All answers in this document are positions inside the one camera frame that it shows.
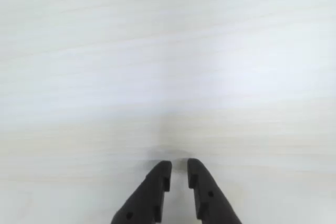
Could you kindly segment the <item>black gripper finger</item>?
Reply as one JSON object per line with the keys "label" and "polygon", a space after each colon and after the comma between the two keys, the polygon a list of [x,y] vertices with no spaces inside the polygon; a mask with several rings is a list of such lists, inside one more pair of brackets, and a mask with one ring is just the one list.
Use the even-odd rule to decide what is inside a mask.
{"label": "black gripper finger", "polygon": [[162,222],[164,194],[170,191],[172,162],[160,161],[115,213],[114,224]]}
{"label": "black gripper finger", "polygon": [[194,190],[198,220],[211,224],[241,223],[215,179],[199,159],[187,160],[187,174],[188,186]]}

